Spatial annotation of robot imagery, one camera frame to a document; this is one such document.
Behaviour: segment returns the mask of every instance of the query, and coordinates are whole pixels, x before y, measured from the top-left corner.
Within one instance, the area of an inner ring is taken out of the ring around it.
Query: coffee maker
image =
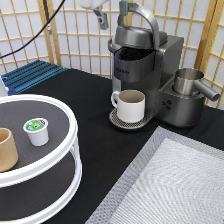
[[[202,82],[204,94],[175,91],[175,72],[179,68],[184,39],[159,31],[154,15],[139,4],[128,3],[128,12],[142,16],[151,29],[126,26],[124,16],[119,15],[116,34],[108,41],[108,49],[113,54],[113,91],[134,89],[145,94],[146,116],[138,127],[143,127],[152,118],[181,128],[196,125],[203,111],[205,95],[214,100],[219,95]],[[110,114],[115,126],[126,130],[136,128],[134,124],[126,125],[114,118],[115,110]]]

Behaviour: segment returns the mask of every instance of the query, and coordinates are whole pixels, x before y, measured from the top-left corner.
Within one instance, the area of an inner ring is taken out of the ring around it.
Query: drip tray
[[[148,124],[152,118],[153,118],[152,115],[145,114],[145,117],[141,121],[138,121],[136,123],[126,123],[124,121],[121,121],[117,117],[117,109],[116,108],[111,110],[110,115],[109,115],[109,119],[110,119],[111,123],[115,127],[119,128],[123,131],[137,131],[137,130],[143,128],[146,124]]]

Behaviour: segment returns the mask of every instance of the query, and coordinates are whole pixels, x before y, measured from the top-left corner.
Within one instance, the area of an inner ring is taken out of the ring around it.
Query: single-serve coffee machine
[[[178,71],[182,37],[159,31],[154,15],[139,4],[128,3],[128,11],[146,19],[151,30],[126,26],[124,16],[119,15],[116,34],[108,42],[113,53],[113,91],[132,89],[144,93],[146,116],[137,126],[125,124],[116,118],[115,109],[110,120],[126,130],[142,127],[151,118],[176,127],[196,125],[205,98],[215,101],[219,94],[201,82],[203,73],[199,70]]]

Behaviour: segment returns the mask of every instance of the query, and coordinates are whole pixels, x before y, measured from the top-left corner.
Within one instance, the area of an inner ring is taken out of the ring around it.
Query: black tablecloth
[[[66,103],[78,121],[83,164],[80,187],[70,203],[47,224],[81,224],[91,216],[158,126],[224,150],[224,111],[205,107],[194,128],[177,129],[153,120],[142,130],[126,133],[109,122],[111,80],[67,70],[25,91]]]

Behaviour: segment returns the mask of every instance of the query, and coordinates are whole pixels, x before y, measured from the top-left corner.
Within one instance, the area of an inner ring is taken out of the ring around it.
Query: green coffee pod lid
[[[26,123],[25,129],[27,131],[39,131],[43,129],[47,125],[47,122],[45,119],[33,119]]]

